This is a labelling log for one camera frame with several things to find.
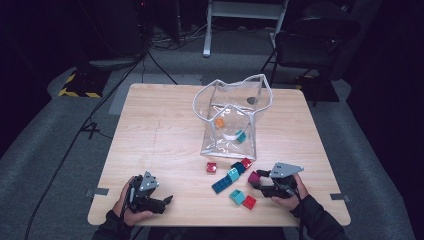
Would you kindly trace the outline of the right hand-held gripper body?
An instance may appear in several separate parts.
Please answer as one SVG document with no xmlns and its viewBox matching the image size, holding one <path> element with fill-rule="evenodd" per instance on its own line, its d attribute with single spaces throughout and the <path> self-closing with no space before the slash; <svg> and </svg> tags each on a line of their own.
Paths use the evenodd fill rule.
<svg viewBox="0 0 424 240">
<path fill-rule="evenodd" d="M 277 162 L 270 171 L 272 186 L 262 186 L 262 194 L 265 197 L 290 198 L 295 194 L 297 183 L 294 174 L 304 170 L 301 166 Z"/>
</svg>

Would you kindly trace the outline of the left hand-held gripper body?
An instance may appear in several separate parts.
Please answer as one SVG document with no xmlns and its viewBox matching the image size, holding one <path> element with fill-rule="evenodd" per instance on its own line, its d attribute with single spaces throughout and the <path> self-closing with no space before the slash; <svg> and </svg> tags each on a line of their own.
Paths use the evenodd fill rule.
<svg viewBox="0 0 424 240">
<path fill-rule="evenodd" d="M 129 209 L 133 213 L 150 211 L 155 214 L 162 214 L 165 211 L 165 201 L 151 197 L 158 186 L 159 183 L 149 171 L 136 176 L 129 184 Z"/>
</svg>

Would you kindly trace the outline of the clear plastic bag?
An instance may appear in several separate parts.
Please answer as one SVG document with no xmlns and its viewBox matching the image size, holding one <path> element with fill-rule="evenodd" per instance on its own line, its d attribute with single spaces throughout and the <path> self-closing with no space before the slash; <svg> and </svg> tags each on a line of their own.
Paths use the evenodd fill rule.
<svg viewBox="0 0 424 240">
<path fill-rule="evenodd" d="M 255 160 L 256 123 L 272 103 L 273 93 L 264 74 L 235 83 L 217 79 L 205 86 L 192 102 L 205 126 L 201 154 Z M 215 126 L 217 118 L 223 119 L 223 128 Z M 246 134 L 243 143 L 236 141 L 239 130 Z"/>
</svg>

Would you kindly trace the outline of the person's right hand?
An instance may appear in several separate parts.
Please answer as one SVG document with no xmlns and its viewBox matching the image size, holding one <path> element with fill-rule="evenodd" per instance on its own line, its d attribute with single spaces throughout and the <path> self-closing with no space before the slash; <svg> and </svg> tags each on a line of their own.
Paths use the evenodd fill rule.
<svg viewBox="0 0 424 240">
<path fill-rule="evenodd" d="M 298 174 L 294 174 L 294 179 L 297 183 L 297 189 L 295 190 L 295 194 L 290 198 L 279 198 L 272 197 L 271 200 L 277 203 L 280 206 L 286 207 L 289 210 L 294 210 L 306 196 L 309 195 L 307 188 L 305 187 L 302 179 Z"/>
</svg>

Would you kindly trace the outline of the person's left hand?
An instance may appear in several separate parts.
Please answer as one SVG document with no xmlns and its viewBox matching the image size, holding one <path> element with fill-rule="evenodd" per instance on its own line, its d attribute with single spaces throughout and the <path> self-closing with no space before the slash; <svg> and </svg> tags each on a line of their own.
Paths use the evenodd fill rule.
<svg viewBox="0 0 424 240">
<path fill-rule="evenodd" d="M 133 213 L 131 210 L 125 209 L 124 204 L 126 203 L 126 194 L 129 188 L 129 183 L 132 180 L 133 178 L 130 178 L 124 185 L 119 199 L 115 202 L 112 208 L 112 211 L 128 226 L 135 226 L 137 223 L 140 223 L 141 221 L 154 215 L 154 213 L 151 211 Z"/>
</svg>

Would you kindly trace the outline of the grey tape strip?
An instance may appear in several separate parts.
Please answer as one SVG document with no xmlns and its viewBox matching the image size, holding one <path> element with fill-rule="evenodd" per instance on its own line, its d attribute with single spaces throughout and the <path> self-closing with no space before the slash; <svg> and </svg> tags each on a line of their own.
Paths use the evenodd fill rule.
<svg viewBox="0 0 424 240">
<path fill-rule="evenodd" d="M 109 189 L 107 188 L 88 189 L 85 192 L 85 196 L 87 197 L 94 197 L 95 195 L 107 196 L 108 192 L 109 192 Z"/>
<path fill-rule="evenodd" d="M 351 198 L 348 195 L 342 193 L 331 193 L 330 197 L 332 200 L 342 200 L 346 203 L 351 202 Z"/>
</svg>

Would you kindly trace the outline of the yellow black striped floor base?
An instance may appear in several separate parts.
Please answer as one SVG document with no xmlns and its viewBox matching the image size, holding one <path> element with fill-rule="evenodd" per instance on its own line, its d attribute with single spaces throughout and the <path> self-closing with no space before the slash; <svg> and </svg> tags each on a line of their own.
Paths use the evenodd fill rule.
<svg viewBox="0 0 424 240">
<path fill-rule="evenodd" d="M 101 98 L 110 75 L 110 71 L 74 70 L 59 91 L 59 96 Z"/>
</svg>

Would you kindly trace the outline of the black chair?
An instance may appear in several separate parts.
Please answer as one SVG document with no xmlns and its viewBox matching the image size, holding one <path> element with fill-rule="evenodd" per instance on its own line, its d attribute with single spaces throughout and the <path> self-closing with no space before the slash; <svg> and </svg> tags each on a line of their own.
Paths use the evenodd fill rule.
<svg viewBox="0 0 424 240">
<path fill-rule="evenodd" d="M 272 86 L 278 66 L 305 69 L 300 79 L 316 70 L 313 106 L 319 102 L 330 85 L 330 74 L 342 52 L 342 48 L 361 30 L 361 24 L 352 19 L 341 7 L 322 1 L 307 6 L 302 16 L 281 30 L 274 37 L 275 46 L 261 71 L 272 64 L 269 86 Z"/>
</svg>

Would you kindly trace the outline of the dark equipment stand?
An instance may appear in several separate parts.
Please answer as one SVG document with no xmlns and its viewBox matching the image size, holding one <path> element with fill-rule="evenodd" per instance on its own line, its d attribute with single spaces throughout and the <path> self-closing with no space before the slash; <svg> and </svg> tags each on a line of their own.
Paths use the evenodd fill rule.
<svg viewBox="0 0 424 240">
<path fill-rule="evenodd" d="M 109 59 L 119 63 L 138 62 L 144 55 L 138 11 L 134 0 L 90 0 L 100 40 Z"/>
</svg>

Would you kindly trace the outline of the white desk frame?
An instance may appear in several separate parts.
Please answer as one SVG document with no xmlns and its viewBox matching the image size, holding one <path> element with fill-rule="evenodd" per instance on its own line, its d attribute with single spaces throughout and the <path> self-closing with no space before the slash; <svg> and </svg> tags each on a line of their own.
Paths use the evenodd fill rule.
<svg viewBox="0 0 424 240">
<path fill-rule="evenodd" d="M 281 0 L 281 3 L 271 4 L 208 0 L 206 14 L 206 35 L 202 55 L 205 58 L 208 58 L 211 55 L 213 17 L 275 20 L 275 30 L 269 34 L 271 44 L 275 45 L 275 35 L 281 30 L 288 2 L 289 0 Z"/>
</svg>

